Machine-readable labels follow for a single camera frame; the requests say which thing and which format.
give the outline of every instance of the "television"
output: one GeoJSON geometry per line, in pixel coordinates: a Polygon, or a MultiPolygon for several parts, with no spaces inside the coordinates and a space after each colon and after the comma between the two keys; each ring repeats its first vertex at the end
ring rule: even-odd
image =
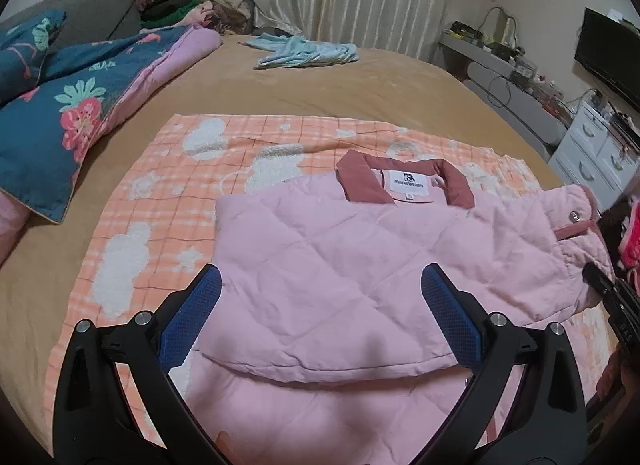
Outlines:
{"type": "Polygon", "coordinates": [[[575,60],[640,112],[640,36],[585,8],[575,60]]]}

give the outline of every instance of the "white dresser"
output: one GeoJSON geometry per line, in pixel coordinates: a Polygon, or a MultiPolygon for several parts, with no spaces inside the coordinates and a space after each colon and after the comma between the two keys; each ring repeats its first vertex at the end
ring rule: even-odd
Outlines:
{"type": "Polygon", "coordinates": [[[635,147],[587,103],[578,109],[549,166],[564,183],[589,187],[601,212],[630,193],[640,177],[635,147]]]}

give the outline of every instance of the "drawer handle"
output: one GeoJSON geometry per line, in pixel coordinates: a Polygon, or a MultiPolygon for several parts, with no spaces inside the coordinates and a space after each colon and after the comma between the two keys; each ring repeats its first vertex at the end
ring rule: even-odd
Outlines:
{"type": "Polygon", "coordinates": [[[591,174],[589,174],[589,172],[584,171],[584,165],[582,165],[582,162],[578,163],[578,170],[580,171],[580,174],[582,174],[582,177],[585,180],[593,181],[595,179],[591,174]]]}
{"type": "Polygon", "coordinates": [[[589,137],[589,138],[593,138],[594,136],[596,136],[594,133],[592,133],[589,129],[587,129],[587,126],[582,124],[582,130],[584,131],[584,133],[589,137]]]}
{"type": "Polygon", "coordinates": [[[611,164],[613,165],[613,167],[615,167],[616,170],[624,170],[624,167],[622,167],[622,164],[620,163],[622,161],[622,157],[620,158],[620,160],[616,160],[616,158],[611,155],[611,164]]]}

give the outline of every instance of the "pink fabric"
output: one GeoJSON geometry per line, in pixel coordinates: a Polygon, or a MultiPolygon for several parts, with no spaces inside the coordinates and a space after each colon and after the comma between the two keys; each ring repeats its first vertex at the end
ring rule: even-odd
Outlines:
{"type": "Polygon", "coordinates": [[[634,268],[640,263],[640,201],[634,202],[629,215],[629,226],[622,236],[618,251],[625,268],[634,268]]]}
{"type": "MultiPolygon", "coordinates": [[[[371,197],[382,187],[369,161],[367,171],[371,197]]],[[[447,169],[448,190],[459,174],[447,169]]],[[[556,238],[572,211],[591,218],[578,186],[505,202],[476,192],[472,209],[350,202],[351,189],[329,173],[216,202],[223,291],[191,353],[186,401],[210,435],[239,442],[247,463],[414,458],[469,375],[453,367],[422,298],[425,265],[438,262],[485,310],[530,327],[596,304],[586,262],[612,275],[596,232],[556,238]]],[[[507,411],[503,403],[498,426],[507,411]]]]}
{"type": "Polygon", "coordinates": [[[30,214],[22,203],[0,191],[0,265],[9,255],[30,214]]]}
{"type": "Polygon", "coordinates": [[[215,30],[201,28],[195,24],[185,31],[165,55],[144,68],[133,80],[105,117],[91,145],[138,111],[142,104],[169,80],[186,71],[221,45],[222,38],[215,30]]]}

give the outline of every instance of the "white desk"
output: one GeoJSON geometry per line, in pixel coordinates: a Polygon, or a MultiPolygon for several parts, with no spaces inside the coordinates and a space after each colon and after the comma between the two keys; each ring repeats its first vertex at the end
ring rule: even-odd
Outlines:
{"type": "Polygon", "coordinates": [[[481,66],[496,72],[498,75],[502,75],[506,79],[508,79],[511,76],[511,72],[513,72],[513,66],[511,64],[496,57],[494,54],[484,51],[484,49],[479,48],[478,46],[474,46],[471,42],[457,39],[446,32],[442,32],[442,35],[440,36],[440,47],[436,52],[436,57],[434,58],[433,63],[449,73],[452,73],[452,66],[447,66],[450,61],[450,58],[448,57],[450,56],[447,55],[447,51],[443,50],[442,46],[456,51],[467,59],[477,62],[481,66]]]}
{"type": "Polygon", "coordinates": [[[529,93],[509,82],[508,62],[478,46],[442,33],[434,64],[457,77],[549,161],[566,127],[529,93]]]}

